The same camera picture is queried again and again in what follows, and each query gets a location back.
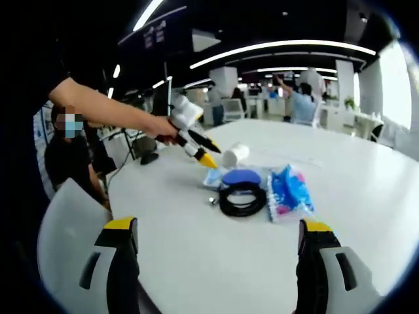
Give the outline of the person's left hand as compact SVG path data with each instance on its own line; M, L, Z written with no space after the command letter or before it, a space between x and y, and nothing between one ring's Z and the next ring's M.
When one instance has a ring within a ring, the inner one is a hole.
M165 145L177 144L178 130L163 116L151 116L143 130L149 137L155 138Z

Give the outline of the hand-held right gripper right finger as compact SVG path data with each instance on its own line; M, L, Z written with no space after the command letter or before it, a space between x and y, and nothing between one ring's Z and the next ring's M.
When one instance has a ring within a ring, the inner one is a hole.
M296 313L370 313L380 303L370 269L328 225L300 220L298 256Z

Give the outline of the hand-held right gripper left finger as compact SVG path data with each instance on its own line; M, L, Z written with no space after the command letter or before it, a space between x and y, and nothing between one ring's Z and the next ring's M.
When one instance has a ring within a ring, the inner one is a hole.
M112 220L90 241L67 250L55 294L66 313L140 312L136 232L136 218Z

